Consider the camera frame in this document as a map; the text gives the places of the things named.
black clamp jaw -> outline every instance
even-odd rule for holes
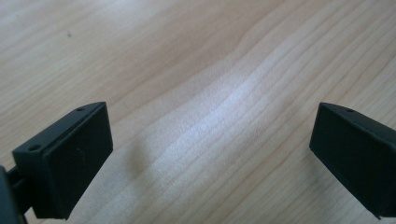
[[[310,147],[373,215],[396,217],[396,131],[349,108],[322,103]]]
[[[113,150],[106,103],[84,105],[16,148],[16,166],[0,166],[0,223],[69,218]]]

light wood surface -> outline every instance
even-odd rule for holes
[[[0,163],[106,101],[113,154],[31,223],[376,223],[308,143],[321,101],[396,129],[395,37],[391,0],[1,1]]]

dark spot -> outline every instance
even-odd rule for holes
[[[34,145],[34,146],[29,147],[28,150],[29,150],[29,151],[36,151],[36,150],[38,150],[38,149],[40,149],[40,148],[41,148],[40,145]]]

